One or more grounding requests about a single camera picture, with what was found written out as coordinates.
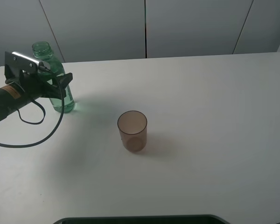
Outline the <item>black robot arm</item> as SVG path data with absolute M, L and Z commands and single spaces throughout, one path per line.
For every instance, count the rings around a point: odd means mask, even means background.
M 5 67 L 6 85 L 0 88 L 0 122 L 38 98 L 65 98 L 65 88 L 72 81 L 72 73 L 54 75 L 45 69 L 26 72 Z

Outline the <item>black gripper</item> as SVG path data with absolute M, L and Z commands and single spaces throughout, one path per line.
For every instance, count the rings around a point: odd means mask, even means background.
M 5 65 L 4 102 L 30 103 L 38 98 L 64 99 L 65 88 L 73 80 L 72 73 L 50 74 L 45 78 L 40 76 L 43 71 L 49 72 L 49 69 L 44 65 Z

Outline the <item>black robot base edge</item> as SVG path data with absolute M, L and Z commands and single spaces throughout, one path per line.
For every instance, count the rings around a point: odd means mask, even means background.
M 228 224 L 214 215 L 171 215 L 138 217 L 68 217 L 55 224 Z

